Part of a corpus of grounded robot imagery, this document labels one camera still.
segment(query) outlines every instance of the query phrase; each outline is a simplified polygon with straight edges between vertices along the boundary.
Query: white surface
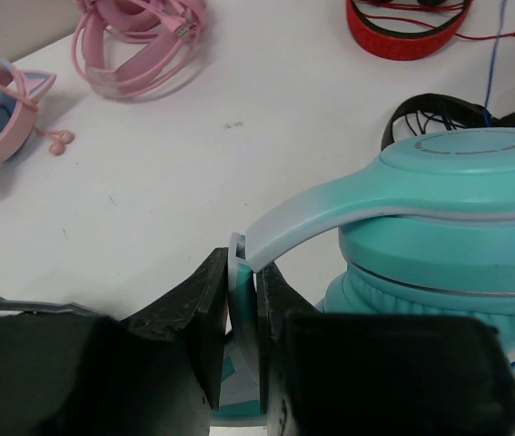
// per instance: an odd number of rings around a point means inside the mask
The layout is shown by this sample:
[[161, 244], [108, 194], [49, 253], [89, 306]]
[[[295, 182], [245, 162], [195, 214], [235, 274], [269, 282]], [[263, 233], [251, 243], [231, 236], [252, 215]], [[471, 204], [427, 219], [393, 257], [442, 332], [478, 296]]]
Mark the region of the white surface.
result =
[[0, 0], [0, 58], [18, 59], [71, 34], [79, 16], [73, 0]]
[[[461, 31], [493, 35], [498, 4], [474, 2]], [[161, 100], [94, 95], [69, 62], [69, 38], [18, 63], [59, 74], [41, 126], [76, 140], [56, 158], [49, 141], [34, 140], [0, 169], [0, 295], [125, 316], [186, 278], [231, 232], [370, 162], [403, 99], [484, 99], [491, 42], [455, 41], [397, 63], [353, 42], [343, 0], [214, 0], [211, 11], [204, 56], [189, 70], [199, 73]], [[515, 30], [515, 0], [505, 30]], [[500, 43], [490, 110], [515, 110], [514, 38]], [[334, 233], [278, 264], [311, 302], [344, 268]]]

